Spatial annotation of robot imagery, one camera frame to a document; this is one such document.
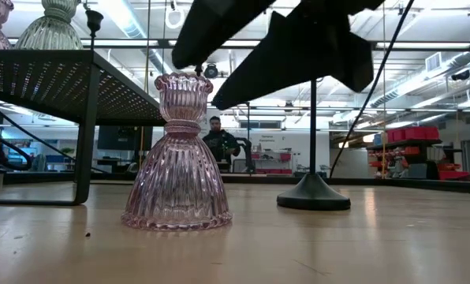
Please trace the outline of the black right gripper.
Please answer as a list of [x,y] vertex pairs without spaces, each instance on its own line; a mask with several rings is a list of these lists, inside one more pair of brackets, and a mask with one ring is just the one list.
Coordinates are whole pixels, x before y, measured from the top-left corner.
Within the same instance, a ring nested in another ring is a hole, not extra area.
[[350,30],[349,16],[384,0],[303,0],[287,16],[273,13],[267,35],[212,99],[219,110],[320,77],[355,92],[373,80],[371,44]]

